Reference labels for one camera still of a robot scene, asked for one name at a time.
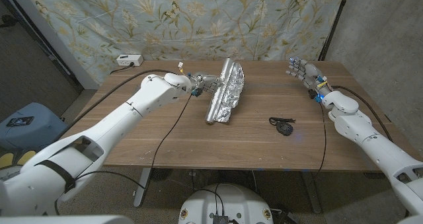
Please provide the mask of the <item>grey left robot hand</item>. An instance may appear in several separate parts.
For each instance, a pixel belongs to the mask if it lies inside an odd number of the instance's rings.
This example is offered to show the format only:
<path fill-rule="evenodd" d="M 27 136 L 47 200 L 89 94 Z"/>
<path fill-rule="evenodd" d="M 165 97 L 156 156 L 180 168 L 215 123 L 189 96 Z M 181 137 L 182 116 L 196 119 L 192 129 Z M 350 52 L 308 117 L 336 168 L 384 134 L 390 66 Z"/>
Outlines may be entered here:
<path fill-rule="evenodd" d="M 200 96 L 203 92 L 214 94 L 221 84 L 221 78 L 216 75 L 208 75 L 205 72 L 198 72 L 190 76 L 193 96 Z"/>

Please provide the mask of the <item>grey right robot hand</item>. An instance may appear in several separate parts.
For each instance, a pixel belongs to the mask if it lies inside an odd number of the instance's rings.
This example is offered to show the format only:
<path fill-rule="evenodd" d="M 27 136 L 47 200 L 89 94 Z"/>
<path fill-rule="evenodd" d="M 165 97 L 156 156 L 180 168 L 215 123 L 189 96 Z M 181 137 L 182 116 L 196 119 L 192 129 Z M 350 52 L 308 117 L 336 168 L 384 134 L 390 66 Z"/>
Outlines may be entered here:
<path fill-rule="evenodd" d="M 298 78 L 307 88 L 310 99 L 317 102 L 322 102 L 323 98 L 332 92 L 327 78 L 321 70 L 305 59 L 291 58 L 289 60 L 289 70 L 286 73 Z"/>

